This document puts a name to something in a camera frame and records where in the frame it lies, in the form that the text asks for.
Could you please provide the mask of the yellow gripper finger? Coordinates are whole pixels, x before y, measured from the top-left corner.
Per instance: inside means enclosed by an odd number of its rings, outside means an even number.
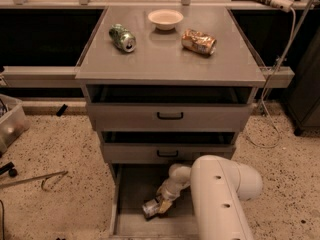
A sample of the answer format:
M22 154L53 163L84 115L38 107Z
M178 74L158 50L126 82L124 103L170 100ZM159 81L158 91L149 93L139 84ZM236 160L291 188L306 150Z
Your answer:
M169 208L172 206L172 204L173 202L170 200L162 200L160 202L158 213L165 214L169 210Z

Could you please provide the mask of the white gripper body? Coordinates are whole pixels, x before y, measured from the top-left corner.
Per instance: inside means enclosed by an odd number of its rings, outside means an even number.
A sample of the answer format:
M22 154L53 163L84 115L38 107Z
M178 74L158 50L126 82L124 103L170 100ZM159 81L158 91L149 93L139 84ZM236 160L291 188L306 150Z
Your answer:
M163 200L173 202L180 196L180 192L186 187L186 183L176 183L175 181L168 178L158 188L156 195L161 196Z

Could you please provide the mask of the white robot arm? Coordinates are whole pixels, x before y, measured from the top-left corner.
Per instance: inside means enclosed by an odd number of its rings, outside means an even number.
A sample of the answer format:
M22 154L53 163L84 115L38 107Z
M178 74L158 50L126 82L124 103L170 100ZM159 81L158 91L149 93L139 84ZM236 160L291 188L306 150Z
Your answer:
M262 192L257 170L213 155L173 164L157 192L158 212L165 213L185 188L191 189L200 240L253 240L241 202Z

